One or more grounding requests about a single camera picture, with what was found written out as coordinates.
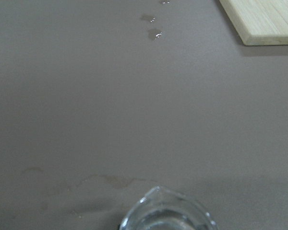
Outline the clear glass measuring cup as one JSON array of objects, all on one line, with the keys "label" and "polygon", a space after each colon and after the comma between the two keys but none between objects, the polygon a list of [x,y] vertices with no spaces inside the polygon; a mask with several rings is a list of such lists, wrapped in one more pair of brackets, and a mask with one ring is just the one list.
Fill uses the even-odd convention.
[{"label": "clear glass measuring cup", "polygon": [[119,230],[217,230],[211,213],[194,197],[155,186],[122,219]]}]

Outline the wooden cutting board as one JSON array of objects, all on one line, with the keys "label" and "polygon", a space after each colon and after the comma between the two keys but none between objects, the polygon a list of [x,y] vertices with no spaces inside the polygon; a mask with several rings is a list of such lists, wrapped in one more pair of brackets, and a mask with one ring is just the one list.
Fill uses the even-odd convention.
[{"label": "wooden cutting board", "polygon": [[221,0],[245,46],[288,45],[288,0]]}]

